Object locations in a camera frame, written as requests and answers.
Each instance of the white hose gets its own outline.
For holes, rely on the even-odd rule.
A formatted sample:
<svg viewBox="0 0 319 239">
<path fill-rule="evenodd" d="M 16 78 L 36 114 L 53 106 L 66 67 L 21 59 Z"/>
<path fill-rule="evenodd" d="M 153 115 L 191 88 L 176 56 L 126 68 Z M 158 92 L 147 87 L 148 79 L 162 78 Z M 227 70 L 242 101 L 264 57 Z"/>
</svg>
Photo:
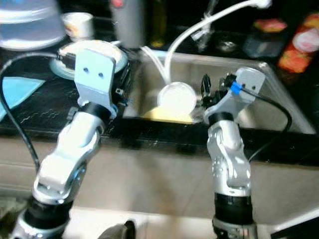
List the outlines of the white hose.
<svg viewBox="0 0 319 239">
<path fill-rule="evenodd" d="M 161 63 L 156 54 L 148 46 L 141 47 L 141 50 L 151 58 L 151 60 L 154 62 L 155 66 L 159 70 L 159 73 L 162 76 L 165 84 L 169 85 L 171 82 L 165 75 L 164 65 Z"/>
<path fill-rule="evenodd" d="M 206 19 L 204 19 L 203 21 L 195 24 L 194 26 L 190 27 L 188 30 L 186 30 L 185 32 L 183 32 L 170 46 L 170 48 L 168 49 L 166 58 L 165 58 L 165 70 L 164 70 L 164 74 L 167 78 L 167 81 L 171 81 L 170 78 L 170 64 L 171 64 L 171 59 L 173 57 L 173 53 L 175 52 L 175 50 L 179 47 L 179 45 L 186 39 L 188 38 L 190 35 L 192 35 L 194 32 L 196 32 L 197 30 L 200 30 L 202 27 L 206 26 L 207 24 L 210 24 L 222 17 L 224 17 L 225 15 L 228 15 L 234 11 L 237 11 L 243 7 L 247 7 L 247 6 L 256 6 L 256 0 L 248 0 L 248 1 L 244 1 L 238 4 L 235 4 L 229 8 L 226 8 L 223 11 L 220 11 L 219 13 L 214 14 L 213 16 L 210 16 Z"/>
</svg>

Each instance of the red label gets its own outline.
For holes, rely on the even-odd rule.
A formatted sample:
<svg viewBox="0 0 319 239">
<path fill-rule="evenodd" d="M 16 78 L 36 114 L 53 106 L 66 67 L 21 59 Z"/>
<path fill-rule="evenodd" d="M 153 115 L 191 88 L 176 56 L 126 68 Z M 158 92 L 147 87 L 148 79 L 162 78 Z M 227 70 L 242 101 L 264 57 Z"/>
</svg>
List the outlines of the red label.
<svg viewBox="0 0 319 239">
<path fill-rule="evenodd" d="M 123 7 L 124 3 L 122 0 L 111 0 L 114 7 Z"/>
</svg>

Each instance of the stainless steel sink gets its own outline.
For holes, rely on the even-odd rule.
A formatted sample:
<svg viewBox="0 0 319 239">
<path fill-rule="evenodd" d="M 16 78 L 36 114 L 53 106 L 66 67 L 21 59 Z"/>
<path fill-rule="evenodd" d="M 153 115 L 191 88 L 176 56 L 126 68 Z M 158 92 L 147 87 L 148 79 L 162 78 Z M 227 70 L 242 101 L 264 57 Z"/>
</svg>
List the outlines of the stainless steel sink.
<svg viewBox="0 0 319 239">
<path fill-rule="evenodd" d="M 166 54 L 162 51 L 156 53 L 161 60 Z M 220 78 L 225 77 L 227 73 L 236 72 L 237 69 L 244 66 L 255 68 L 267 76 L 260 94 L 272 98 L 289 110 L 293 117 L 291 131 L 315 133 L 314 128 L 265 62 L 176 53 L 173 57 L 171 72 L 173 81 L 181 81 L 191 85 L 200 99 L 200 86 L 204 74 L 210 76 L 211 91 L 214 93 Z M 165 86 L 157 68 L 145 55 L 142 56 L 142 63 L 134 72 L 133 77 L 134 85 L 130 95 L 130 104 L 123 115 L 127 118 L 143 117 L 146 112 L 155 108 L 158 93 Z M 192 116 L 195 122 L 201 121 L 202 110 L 195 109 Z M 240 113 L 236 121 L 241 127 L 246 128 L 282 130 L 287 119 L 275 107 L 256 100 Z"/>
</svg>

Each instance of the blue cloth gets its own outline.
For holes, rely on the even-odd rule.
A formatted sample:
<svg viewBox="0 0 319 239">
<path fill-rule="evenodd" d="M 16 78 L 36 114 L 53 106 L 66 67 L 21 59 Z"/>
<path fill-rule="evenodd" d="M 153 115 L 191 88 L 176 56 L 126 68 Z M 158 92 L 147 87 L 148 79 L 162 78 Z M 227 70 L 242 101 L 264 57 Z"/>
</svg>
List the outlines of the blue cloth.
<svg viewBox="0 0 319 239">
<path fill-rule="evenodd" d="M 44 81 L 37 79 L 30 79 L 24 77 L 5 77 L 3 79 L 3 93 L 6 102 L 10 109 L 21 104 L 33 92 L 35 92 Z M 5 116 L 6 112 L 0 103 L 0 121 Z"/>
</svg>

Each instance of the countertop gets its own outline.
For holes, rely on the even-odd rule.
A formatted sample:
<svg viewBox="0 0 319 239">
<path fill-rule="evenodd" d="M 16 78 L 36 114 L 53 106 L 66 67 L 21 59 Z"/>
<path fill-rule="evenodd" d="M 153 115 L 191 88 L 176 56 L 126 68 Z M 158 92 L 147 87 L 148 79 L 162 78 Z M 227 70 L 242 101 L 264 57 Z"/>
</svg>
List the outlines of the countertop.
<svg viewBox="0 0 319 239">
<path fill-rule="evenodd" d="M 102 32 L 98 39 L 115 40 L 112 32 Z M 236 36 L 239 43 L 245 38 Z M 56 51 L 63 42 L 46 49 Z M 198 54 L 191 41 L 186 41 L 178 52 Z M 0 51 L 3 61 L 18 52 Z M 224 54 L 210 47 L 203 55 L 223 56 L 249 59 L 240 49 L 232 54 Z M 275 59 L 267 60 L 274 67 Z M 43 79 L 46 82 L 25 102 L 13 110 L 21 125 L 32 139 L 56 141 L 58 133 L 67 122 L 67 115 L 71 107 L 77 106 L 78 93 L 74 82 L 55 76 L 48 67 L 48 60 L 28 60 L 18 62 L 7 73 L 8 76 L 23 76 Z M 251 154 L 261 145 L 268 142 L 277 132 L 254 129 L 240 129 L 247 154 Z M 0 135 L 17 135 L 17 131 L 10 120 L 5 117 L 0 123 Z M 179 124 L 148 121 L 144 119 L 115 119 L 107 126 L 102 135 L 102 142 L 119 141 L 123 147 L 172 147 L 180 153 L 207 153 L 207 126 L 204 124 Z M 287 133 L 282 136 L 280 143 L 276 143 L 264 150 L 256 160 L 275 163 L 299 164 L 319 166 L 316 156 L 319 150 L 319 137 L 299 133 Z"/>
</svg>

